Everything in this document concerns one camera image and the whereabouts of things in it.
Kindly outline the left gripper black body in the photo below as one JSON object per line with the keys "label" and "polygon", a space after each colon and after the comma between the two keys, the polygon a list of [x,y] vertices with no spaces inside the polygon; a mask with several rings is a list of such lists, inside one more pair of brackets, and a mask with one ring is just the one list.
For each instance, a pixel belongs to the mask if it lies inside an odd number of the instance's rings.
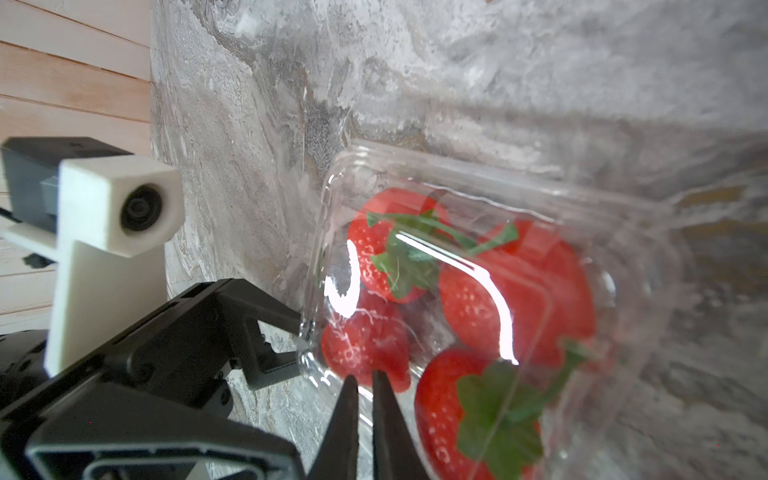
{"label": "left gripper black body", "polygon": [[229,417],[226,377],[265,388],[295,377],[263,325],[288,333],[299,314],[243,279],[194,285],[61,373],[41,331],[1,339],[5,479],[183,479],[219,461],[248,479],[301,479],[296,446]]}

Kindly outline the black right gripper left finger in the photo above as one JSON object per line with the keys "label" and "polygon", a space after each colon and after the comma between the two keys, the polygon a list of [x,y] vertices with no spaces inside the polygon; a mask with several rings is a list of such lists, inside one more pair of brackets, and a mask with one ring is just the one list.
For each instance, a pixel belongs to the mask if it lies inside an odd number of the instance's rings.
{"label": "black right gripper left finger", "polygon": [[320,449],[307,475],[313,480],[355,480],[359,448],[358,382],[347,376]]}

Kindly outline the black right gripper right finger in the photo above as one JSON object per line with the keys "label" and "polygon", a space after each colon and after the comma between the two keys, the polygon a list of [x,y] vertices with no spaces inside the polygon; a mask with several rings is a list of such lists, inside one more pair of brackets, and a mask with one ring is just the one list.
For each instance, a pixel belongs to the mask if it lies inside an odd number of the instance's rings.
{"label": "black right gripper right finger", "polygon": [[373,373],[372,387],[374,478],[428,480],[385,372]]}

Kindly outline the packed strawberry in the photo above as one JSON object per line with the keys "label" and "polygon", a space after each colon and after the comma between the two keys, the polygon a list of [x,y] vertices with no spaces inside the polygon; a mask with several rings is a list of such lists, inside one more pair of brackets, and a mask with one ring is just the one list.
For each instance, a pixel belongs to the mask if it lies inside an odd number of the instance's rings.
{"label": "packed strawberry", "polygon": [[532,479],[544,457],[544,411],[589,360],[582,345],[567,341],[564,363],[540,389],[509,361],[462,347],[441,352],[424,370],[414,399],[433,470],[441,479]]}
{"label": "packed strawberry", "polygon": [[531,219],[514,225],[517,239],[471,257],[472,272],[443,266],[443,313],[458,339],[485,357],[558,368],[562,340],[596,334],[587,275],[552,225]]}
{"label": "packed strawberry", "polygon": [[381,371],[397,393],[411,385],[406,323],[395,303],[376,294],[363,290],[349,317],[333,313],[321,349],[326,364],[342,378],[352,375],[370,386],[373,373]]}

